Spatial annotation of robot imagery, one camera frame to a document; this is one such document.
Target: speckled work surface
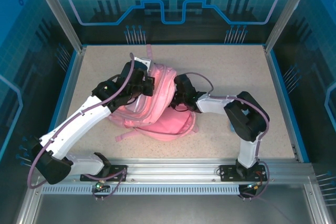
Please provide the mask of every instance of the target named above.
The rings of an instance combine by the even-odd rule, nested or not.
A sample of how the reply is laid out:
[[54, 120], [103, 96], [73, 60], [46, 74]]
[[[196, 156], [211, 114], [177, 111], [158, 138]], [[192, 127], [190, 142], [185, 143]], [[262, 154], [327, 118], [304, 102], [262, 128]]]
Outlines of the speckled work surface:
[[[260, 157], [294, 157], [275, 88], [262, 46], [152, 46], [154, 62], [174, 67], [178, 73], [194, 71], [207, 76], [215, 86], [213, 95], [236, 95], [248, 91], [269, 114], [269, 133], [260, 147]], [[129, 53], [146, 57], [146, 46], [88, 46], [79, 73], [69, 114], [74, 113], [103, 80], [121, 72]], [[209, 85], [190, 76], [197, 90]], [[239, 137], [230, 131], [227, 116], [198, 114], [197, 134], [160, 142], [133, 136], [121, 142], [124, 132], [108, 119], [100, 121], [71, 149], [74, 153], [101, 152], [108, 158], [229, 158], [237, 157]]]

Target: black mounting plate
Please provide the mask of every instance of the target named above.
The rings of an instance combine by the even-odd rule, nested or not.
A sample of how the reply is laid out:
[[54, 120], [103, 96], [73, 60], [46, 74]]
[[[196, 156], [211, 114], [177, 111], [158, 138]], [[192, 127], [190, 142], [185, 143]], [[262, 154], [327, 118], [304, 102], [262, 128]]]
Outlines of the black mounting plate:
[[263, 182], [267, 181], [267, 174], [264, 165], [256, 165], [254, 172], [248, 176], [246, 179], [242, 179], [237, 173], [235, 165], [220, 165], [217, 171], [218, 175], [221, 177], [221, 182], [259, 182], [260, 177], [255, 174], [255, 172], [261, 172]]
[[[126, 174], [125, 174], [124, 178], [122, 179], [122, 182], [124, 182], [124, 181], [126, 181], [126, 176], [127, 176], [127, 165], [111, 165], [109, 174], [112, 175], [112, 174], [118, 173], [118, 172], [122, 171], [123, 169], [126, 169]], [[110, 178], [107, 181], [108, 182], [119, 182], [120, 179], [121, 179], [121, 176], [122, 176], [122, 174], [119, 174], [118, 176]], [[80, 175], [80, 181], [82, 181], [82, 182], [88, 182], [88, 181], [98, 182], [97, 180], [88, 178], [84, 174]]]

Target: beige tabletop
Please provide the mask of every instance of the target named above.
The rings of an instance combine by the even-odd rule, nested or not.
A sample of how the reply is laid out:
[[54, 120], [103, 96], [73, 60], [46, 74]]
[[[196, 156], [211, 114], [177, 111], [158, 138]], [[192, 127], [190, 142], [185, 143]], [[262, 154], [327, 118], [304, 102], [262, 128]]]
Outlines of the beige tabletop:
[[[262, 46], [170, 45], [152, 46], [154, 62], [178, 73], [194, 71], [207, 76], [215, 86], [213, 95], [237, 95], [248, 91], [270, 116], [270, 130], [260, 147], [260, 157], [294, 157], [279, 101]], [[101, 81], [121, 72], [129, 53], [146, 57], [146, 46], [88, 46], [72, 97], [74, 113]], [[199, 91], [210, 89], [200, 77], [190, 76]], [[230, 131], [225, 115], [197, 115], [199, 132], [171, 142], [133, 136], [121, 142], [115, 137], [129, 130], [100, 121], [71, 149], [74, 153], [101, 152], [108, 158], [229, 158], [237, 157], [239, 137]]]

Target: blue enclosure wall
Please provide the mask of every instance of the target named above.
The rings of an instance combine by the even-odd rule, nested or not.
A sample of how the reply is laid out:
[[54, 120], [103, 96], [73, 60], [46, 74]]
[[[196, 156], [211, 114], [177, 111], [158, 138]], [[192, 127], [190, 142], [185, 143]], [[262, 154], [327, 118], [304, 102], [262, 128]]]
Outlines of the blue enclosure wall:
[[239, 44], [266, 42], [287, 0], [60, 2], [84, 44]]
[[336, 172], [336, 0], [301, 0], [274, 47], [309, 159]]
[[0, 0], [0, 17], [0, 222], [7, 224], [27, 189], [25, 137], [47, 132], [73, 48], [45, 0]]

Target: pink backpack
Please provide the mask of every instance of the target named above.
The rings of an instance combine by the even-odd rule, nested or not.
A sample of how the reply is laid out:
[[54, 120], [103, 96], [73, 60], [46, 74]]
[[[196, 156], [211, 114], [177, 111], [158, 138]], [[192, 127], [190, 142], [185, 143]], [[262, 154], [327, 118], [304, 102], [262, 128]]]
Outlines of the pink backpack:
[[[153, 59], [151, 45], [147, 45], [147, 57]], [[175, 93], [174, 78], [177, 72], [165, 65], [153, 64], [149, 75], [155, 78], [153, 96], [141, 95], [134, 103], [122, 106], [109, 115], [109, 120], [117, 126], [134, 129], [115, 139], [120, 141], [125, 137], [143, 134], [170, 141], [197, 132], [194, 112], [186, 110], [184, 106], [179, 106], [177, 110], [168, 107]]]

